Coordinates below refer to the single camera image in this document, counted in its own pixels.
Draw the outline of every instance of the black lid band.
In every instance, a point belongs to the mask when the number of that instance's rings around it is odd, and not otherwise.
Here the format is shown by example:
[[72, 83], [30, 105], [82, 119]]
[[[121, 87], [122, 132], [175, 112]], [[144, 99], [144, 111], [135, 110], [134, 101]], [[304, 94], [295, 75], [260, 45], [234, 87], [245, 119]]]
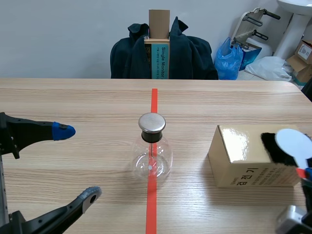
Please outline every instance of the black lid band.
[[162, 132], [146, 133], [142, 131], [142, 139], [148, 143], [157, 143], [162, 139]]

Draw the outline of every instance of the white sink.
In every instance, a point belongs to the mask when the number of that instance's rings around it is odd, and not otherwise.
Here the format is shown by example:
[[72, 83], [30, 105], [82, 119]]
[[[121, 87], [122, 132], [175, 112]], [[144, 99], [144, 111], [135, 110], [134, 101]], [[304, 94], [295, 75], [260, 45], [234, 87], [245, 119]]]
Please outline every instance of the white sink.
[[305, 16], [312, 16], [312, 0], [277, 0], [284, 10]]
[[274, 56], [288, 59], [294, 54], [312, 17], [312, 0], [277, 0], [277, 3], [284, 10], [293, 13], [292, 21], [274, 53]]

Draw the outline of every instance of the blue gripper tip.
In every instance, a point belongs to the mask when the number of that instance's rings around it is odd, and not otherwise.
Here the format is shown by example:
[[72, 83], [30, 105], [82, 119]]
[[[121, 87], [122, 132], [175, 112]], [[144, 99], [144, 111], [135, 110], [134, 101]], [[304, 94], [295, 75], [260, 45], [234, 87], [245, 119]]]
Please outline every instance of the blue gripper tip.
[[65, 140], [75, 135], [74, 127], [54, 122], [52, 124], [52, 137], [53, 140]]

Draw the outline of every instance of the silver lid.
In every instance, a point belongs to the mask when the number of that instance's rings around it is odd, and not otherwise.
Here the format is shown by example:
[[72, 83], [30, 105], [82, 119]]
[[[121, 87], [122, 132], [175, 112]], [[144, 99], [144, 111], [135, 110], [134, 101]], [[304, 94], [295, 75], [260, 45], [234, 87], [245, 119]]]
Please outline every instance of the silver lid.
[[138, 120], [138, 125], [146, 133], [160, 133], [166, 126], [166, 120], [157, 113], [146, 113]]

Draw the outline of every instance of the wooden table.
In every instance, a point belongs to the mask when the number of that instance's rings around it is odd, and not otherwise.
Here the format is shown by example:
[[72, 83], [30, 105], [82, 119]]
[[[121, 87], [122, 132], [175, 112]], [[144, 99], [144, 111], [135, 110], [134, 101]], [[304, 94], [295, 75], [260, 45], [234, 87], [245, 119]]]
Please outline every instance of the wooden table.
[[312, 136], [312, 104], [282, 81], [0, 79], [0, 110], [37, 121], [73, 125], [64, 141], [39, 142], [21, 159], [4, 156], [9, 212], [27, 220], [68, 204], [89, 186], [103, 195], [67, 233], [145, 234], [146, 182], [130, 171], [138, 118], [167, 120], [174, 163], [157, 190], [158, 234], [271, 234], [296, 188], [217, 188], [207, 158], [218, 124], [296, 124]]

